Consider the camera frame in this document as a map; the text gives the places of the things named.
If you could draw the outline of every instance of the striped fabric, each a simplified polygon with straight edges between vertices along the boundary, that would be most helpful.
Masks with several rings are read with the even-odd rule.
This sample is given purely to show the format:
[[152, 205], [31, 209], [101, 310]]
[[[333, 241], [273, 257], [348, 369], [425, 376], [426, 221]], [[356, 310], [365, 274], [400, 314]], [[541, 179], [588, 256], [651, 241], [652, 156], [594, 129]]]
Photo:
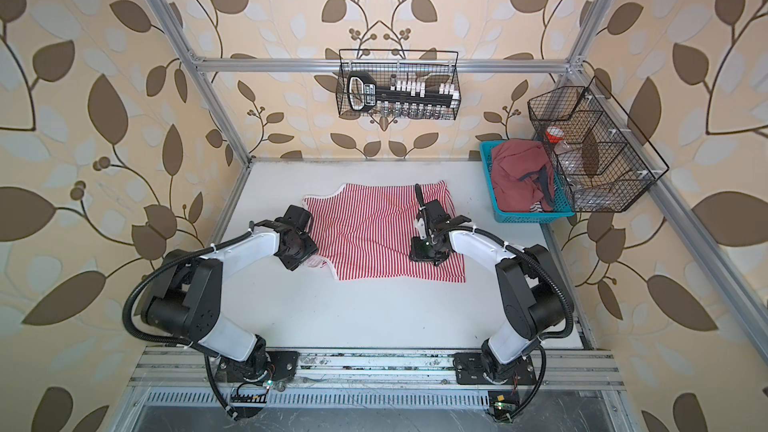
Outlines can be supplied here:
[[[422, 186], [425, 202], [439, 199], [454, 216], [445, 182]], [[332, 196], [306, 196], [312, 213], [312, 238], [319, 258], [336, 278], [414, 277], [464, 282], [464, 257], [451, 254], [438, 267], [408, 260], [418, 203], [413, 186], [370, 187], [345, 184]]]

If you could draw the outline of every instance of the black wire basket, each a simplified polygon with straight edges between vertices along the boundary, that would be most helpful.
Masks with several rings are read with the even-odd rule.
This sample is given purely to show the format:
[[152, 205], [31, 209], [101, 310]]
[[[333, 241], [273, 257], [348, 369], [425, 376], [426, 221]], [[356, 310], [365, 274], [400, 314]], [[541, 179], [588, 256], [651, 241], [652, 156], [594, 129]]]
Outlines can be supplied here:
[[[528, 101], [537, 139], [567, 185], [565, 195], [574, 212], [624, 212], [669, 170], [618, 101], [614, 103], [627, 121], [618, 125], [609, 116], [603, 106], [609, 99], [607, 88], [592, 79], [586, 87], [563, 86]], [[651, 152], [646, 155], [654, 163], [631, 142]]]
[[447, 50], [341, 49], [339, 116], [456, 120], [457, 61], [458, 52]]

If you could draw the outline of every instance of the wire mesh basket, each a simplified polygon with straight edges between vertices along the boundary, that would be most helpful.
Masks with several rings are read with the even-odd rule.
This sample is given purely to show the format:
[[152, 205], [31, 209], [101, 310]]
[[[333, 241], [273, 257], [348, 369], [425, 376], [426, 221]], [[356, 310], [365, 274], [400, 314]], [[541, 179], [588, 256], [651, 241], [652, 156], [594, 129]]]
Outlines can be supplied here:
[[[626, 123], [617, 125], [605, 111], [606, 91], [592, 79], [586, 87], [563, 86], [528, 101], [536, 136], [567, 185], [574, 212], [624, 212], [669, 170], [621, 104], [616, 102]], [[647, 163], [632, 147], [633, 139], [653, 152], [657, 163]], [[559, 142], [570, 148], [556, 150]]]
[[339, 116], [456, 120], [457, 61], [458, 52], [447, 50], [341, 49]]

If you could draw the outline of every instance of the basket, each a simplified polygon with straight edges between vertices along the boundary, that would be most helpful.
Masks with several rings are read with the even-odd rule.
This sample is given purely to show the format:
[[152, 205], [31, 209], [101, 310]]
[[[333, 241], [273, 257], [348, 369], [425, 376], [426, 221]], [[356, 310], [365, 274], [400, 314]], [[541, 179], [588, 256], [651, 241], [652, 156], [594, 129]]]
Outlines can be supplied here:
[[[594, 87], [592, 79], [586, 87], [563, 86], [528, 101], [536, 138], [544, 144], [555, 176], [566, 185], [575, 212], [625, 212], [669, 170], [629, 114], [619, 125], [610, 117], [604, 106], [609, 98], [606, 87]], [[554, 153], [560, 140], [572, 149]], [[641, 157], [630, 141], [655, 152], [656, 164]]]
[[554, 207], [552, 212], [503, 212], [499, 210], [496, 203], [496, 195], [493, 192], [491, 184], [491, 150], [504, 140], [488, 140], [480, 142], [480, 156], [482, 157], [483, 171], [485, 172], [485, 181], [488, 184], [488, 193], [491, 194], [491, 204], [493, 204], [493, 217], [496, 222], [501, 223], [527, 223], [527, 224], [549, 224], [560, 217], [572, 216], [574, 213], [568, 204], [568, 199], [562, 187], [562, 182], [557, 174], [554, 175]]
[[341, 49], [339, 117], [456, 120], [462, 103], [456, 62], [447, 50]]

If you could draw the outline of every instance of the wall-mounted wire basket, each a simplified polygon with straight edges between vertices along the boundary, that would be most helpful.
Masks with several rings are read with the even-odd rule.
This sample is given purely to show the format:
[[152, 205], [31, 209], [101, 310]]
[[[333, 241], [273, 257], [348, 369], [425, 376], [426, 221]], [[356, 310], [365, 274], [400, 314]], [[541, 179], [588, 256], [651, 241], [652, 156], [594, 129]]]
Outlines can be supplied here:
[[[617, 124], [609, 116], [603, 103], [610, 94], [599, 85], [592, 79], [586, 87], [563, 86], [528, 101], [536, 136], [566, 184], [565, 195], [574, 212], [624, 212], [669, 170], [618, 101], [614, 103], [627, 121]], [[556, 149], [558, 142], [570, 148]], [[654, 163], [640, 156], [631, 142], [641, 145]]]
[[462, 102], [457, 61], [458, 52], [446, 50], [341, 49], [339, 115], [456, 120]]

